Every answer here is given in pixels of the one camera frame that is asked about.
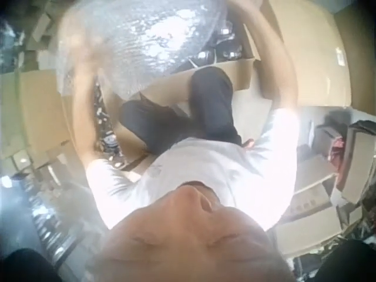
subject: bubble wrap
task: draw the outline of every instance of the bubble wrap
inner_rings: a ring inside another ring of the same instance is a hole
[[[85,34],[95,50],[99,81],[123,99],[196,55],[226,18],[225,0],[82,0],[59,31],[58,91],[72,93],[71,42]]]

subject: shirt sleeve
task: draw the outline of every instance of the shirt sleeve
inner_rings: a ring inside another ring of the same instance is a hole
[[[263,213],[255,216],[259,216],[256,221],[264,229],[279,221],[293,197],[298,136],[297,114],[289,109],[277,109],[271,112],[261,137],[246,153],[250,168],[262,186],[258,187],[262,190],[257,194],[262,197],[259,202]]]
[[[140,207],[137,184],[127,179],[109,161],[92,161],[86,169],[86,178],[99,214],[109,229]]]

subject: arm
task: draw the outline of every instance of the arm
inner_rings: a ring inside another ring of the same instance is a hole
[[[250,31],[278,100],[261,137],[246,151],[257,189],[241,189],[237,202],[265,230],[275,225],[291,202],[297,169],[299,122],[297,79],[281,39],[251,0],[229,0]]]
[[[77,154],[86,170],[98,212],[111,229],[141,205],[135,184],[96,150],[98,132],[94,108],[96,68],[89,59],[76,56],[73,94],[73,132]]]
[[[89,63],[81,62],[75,68],[73,95],[73,132],[77,154],[85,168],[102,158],[96,150],[98,134],[94,110],[95,71]]]
[[[251,0],[229,1],[251,33],[268,83],[279,100],[278,107],[295,109],[298,83],[293,62],[282,40]]]

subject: leg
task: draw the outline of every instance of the leg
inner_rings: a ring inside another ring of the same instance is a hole
[[[206,139],[241,145],[231,106],[233,87],[225,72],[212,66],[200,69],[192,76],[190,87],[192,118],[202,127]]]
[[[62,281],[51,263],[31,249],[11,253],[1,268],[4,271],[4,281]]]
[[[143,96],[141,100],[131,100],[122,105],[119,121],[144,141],[155,155],[162,154],[196,132],[188,117],[178,116],[172,108],[155,104]]]

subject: nose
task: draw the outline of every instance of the nose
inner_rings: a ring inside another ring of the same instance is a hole
[[[173,209],[188,208],[191,213],[211,213],[212,204],[195,187],[184,185],[172,192],[169,205]]]

